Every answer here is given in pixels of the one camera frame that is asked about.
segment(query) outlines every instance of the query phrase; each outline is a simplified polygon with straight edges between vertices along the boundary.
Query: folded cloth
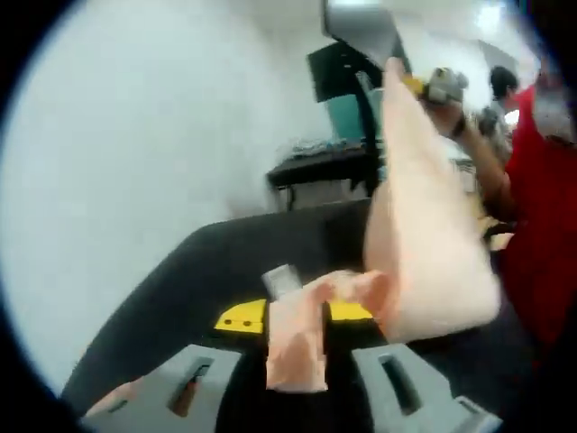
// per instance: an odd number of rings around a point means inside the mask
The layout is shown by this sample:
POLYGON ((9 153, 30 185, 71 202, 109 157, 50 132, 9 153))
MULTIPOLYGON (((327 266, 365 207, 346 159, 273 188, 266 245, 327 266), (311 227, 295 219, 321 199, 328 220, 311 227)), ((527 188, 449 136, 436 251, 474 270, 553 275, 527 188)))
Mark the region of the folded cloth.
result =
POLYGON ((270 304, 267 388, 279 392, 326 390, 323 302, 358 302, 377 320, 386 316, 387 277, 373 271, 331 272, 270 304))

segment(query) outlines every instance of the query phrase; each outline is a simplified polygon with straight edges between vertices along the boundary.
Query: red shirt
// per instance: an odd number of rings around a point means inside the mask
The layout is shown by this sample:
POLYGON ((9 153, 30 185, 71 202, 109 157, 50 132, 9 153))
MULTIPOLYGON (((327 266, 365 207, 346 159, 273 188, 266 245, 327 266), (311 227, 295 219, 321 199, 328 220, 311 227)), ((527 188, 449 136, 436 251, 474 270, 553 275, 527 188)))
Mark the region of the red shirt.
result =
POLYGON ((577 149, 549 143, 532 116, 533 87, 518 95, 507 166, 516 233, 503 254, 505 290, 525 327, 550 346, 577 292, 577 149))

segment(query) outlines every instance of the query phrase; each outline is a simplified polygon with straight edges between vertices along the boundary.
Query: black table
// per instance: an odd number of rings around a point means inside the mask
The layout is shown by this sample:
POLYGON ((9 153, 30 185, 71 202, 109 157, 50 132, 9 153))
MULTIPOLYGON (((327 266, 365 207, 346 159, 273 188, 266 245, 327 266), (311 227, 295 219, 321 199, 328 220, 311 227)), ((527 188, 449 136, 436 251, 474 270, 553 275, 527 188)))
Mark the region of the black table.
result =
MULTIPOLYGON (((84 413, 114 387, 156 368, 188 344, 212 345, 220 314, 268 298, 261 275, 294 264, 303 281, 362 269, 369 200, 254 216, 190 235, 100 330, 61 395, 84 413)), ((530 347, 508 303, 490 325, 411 345, 453 391, 500 411, 530 374, 530 347)))
POLYGON ((353 148, 284 161, 267 173, 267 180, 277 190, 288 190, 287 209, 292 210, 296 199, 293 186, 321 180, 351 180, 352 188, 363 182, 367 197, 371 197, 378 185, 378 166, 378 160, 364 147, 353 148))

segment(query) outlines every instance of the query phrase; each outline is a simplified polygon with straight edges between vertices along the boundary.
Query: hand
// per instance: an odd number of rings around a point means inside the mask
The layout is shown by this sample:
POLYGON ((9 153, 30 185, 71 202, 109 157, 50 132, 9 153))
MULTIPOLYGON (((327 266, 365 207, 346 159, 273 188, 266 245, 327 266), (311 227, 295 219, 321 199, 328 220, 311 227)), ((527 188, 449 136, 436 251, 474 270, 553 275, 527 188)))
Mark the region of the hand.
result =
POLYGON ((456 101, 443 105, 425 103, 425 111, 433 121, 437 131, 450 138, 463 113, 463 104, 456 101))

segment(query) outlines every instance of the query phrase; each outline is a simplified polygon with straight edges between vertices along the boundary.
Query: slot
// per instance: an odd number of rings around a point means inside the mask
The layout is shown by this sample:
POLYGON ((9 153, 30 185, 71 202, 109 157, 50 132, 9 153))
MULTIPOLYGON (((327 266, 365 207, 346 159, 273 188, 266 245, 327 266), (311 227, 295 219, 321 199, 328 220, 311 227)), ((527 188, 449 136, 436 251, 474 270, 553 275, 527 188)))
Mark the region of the slot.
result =
POLYGON ((192 401, 197 393, 197 386, 202 381, 203 376, 208 372, 211 361, 206 361, 199 364, 188 377, 189 379, 180 387, 179 391, 175 395, 169 409, 175 415, 185 418, 188 416, 190 411, 190 406, 192 406, 192 401))
POLYGON ((380 359, 380 364, 385 374, 389 377, 403 415, 409 416, 419 410, 421 402, 401 363, 392 356, 386 356, 384 359, 380 359))

